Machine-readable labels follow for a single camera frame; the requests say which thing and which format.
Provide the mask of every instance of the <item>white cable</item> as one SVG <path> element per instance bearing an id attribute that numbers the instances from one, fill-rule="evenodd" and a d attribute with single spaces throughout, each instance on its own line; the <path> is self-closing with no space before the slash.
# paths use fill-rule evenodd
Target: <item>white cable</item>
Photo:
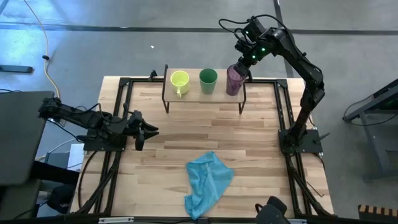
<path id="1" fill-rule="evenodd" d="M 43 33 L 44 33 L 44 37 L 45 37 L 45 56 L 49 56 L 49 39 L 47 38 L 47 34 L 45 33 L 45 29 L 44 26 L 42 24 L 42 22 L 40 22 L 40 19 L 36 16 L 36 13 L 33 11 L 33 9 L 31 8 L 31 6 L 27 3 L 26 0 L 24 0 L 24 2 L 26 3 L 27 7 L 29 7 L 30 11 L 32 11 L 33 15 L 36 17 L 37 22 L 39 22 Z M 50 82 L 52 83 L 52 85 L 55 87 L 55 90 L 57 91 L 57 97 L 61 98 L 60 95 L 60 90 L 58 89 L 58 86 L 55 84 L 55 82 L 52 80 L 52 78 L 50 77 L 50 75 L 47 73 L 47 59 L 44 59 L 44 74 L 45 76 L 48 78 L 48 80 L 50 80 Z"/>
<path id="2" fill-rule="evenodd" d="M 81 163 L 75 164 L 75 165 L 73 165 L 73 166 L 67 167 L 67 169 L 72 168 L 72 167 L 75 167 L 75 166 L 78 166 L 78 165 L 81 165 L 81 164 L 83 164 L 83 163 L 81 162 Z"/>
<path id="3" fill-rule="evenodd" d="M 59 144 L 57 147 L 55 147 L 55 148 L 49 150 L 49 152 L 47 152 L 47 154 L 52 153 L 53 151 L 55 151 L 55 150 L 58 149 L 59 147 L 63 146 L 63 145 L 66 144 L 66 143 L 69 143 L 69 142 L 71 142 L 71 141 L 76 141 L 76 139 L 73 138 L 73 139 L 67 140 L 67 141 L 64 142 L 64 143 Z M 38 157 L 35 158 L 35 160 L 43 159 L 43 158 L 45 158 L 45 156 L 46 156 L 46 155 L 38 156 Z"/>

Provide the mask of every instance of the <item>plastic cup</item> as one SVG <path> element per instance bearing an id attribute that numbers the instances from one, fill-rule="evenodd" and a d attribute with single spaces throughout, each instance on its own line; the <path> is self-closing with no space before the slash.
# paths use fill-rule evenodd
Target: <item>plastic cup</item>
<path id="1" fill-rule="evenodd" d="M 230 96 L 236 96 L 246 77 L 242 77 L 234 69 L 234 65 L 228 67 L 226 71 L 226 93 Z"/>
<path id="2" fill-rule="evenodd" d="M 199 73 L 201 92 L 212 94 L 217 82 L 217 72 L 211 68 L 205 68 Z"/>
<path id="3" fill-rule="evenodd" d="M 184 71 L 175 71 L 170 77 L 174 91 L 179 97 L 189 90 L 189 75 Z"/>

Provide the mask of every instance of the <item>green cup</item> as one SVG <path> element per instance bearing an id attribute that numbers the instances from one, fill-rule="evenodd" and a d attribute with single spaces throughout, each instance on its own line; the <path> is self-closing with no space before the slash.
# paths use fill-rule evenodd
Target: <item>green cup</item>
<path id="1" fill-rule="evenodd" d="M 201 91 L 204 94 L 212 94 L 217 82 L 217 72 L 211 68 L 205 68 L 199 73 Z"/>

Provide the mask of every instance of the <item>purple cup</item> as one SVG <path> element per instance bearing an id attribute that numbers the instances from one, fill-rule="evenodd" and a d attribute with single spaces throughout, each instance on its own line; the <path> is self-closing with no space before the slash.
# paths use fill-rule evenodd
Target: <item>purple cup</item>
<path id="1" fill-rule="evenodd" d="M 226 93 L 229 96 L 236 96 L 246 77 L 242 77 L 235 69 L 234 65 L 230 65 L 226 70 Z"/>

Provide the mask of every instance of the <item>cup handle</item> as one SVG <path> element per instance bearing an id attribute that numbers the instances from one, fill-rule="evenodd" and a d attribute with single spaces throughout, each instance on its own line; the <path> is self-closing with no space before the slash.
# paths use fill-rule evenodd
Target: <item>cup handle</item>
<path id="1" fill-rule="evenodd" d="M 177 88 L 177 95 L 181 98 L 181 96 L 182 96 L 182 94 L 181 94 L 181 88 L 180 87 L 178 87 Z"/>

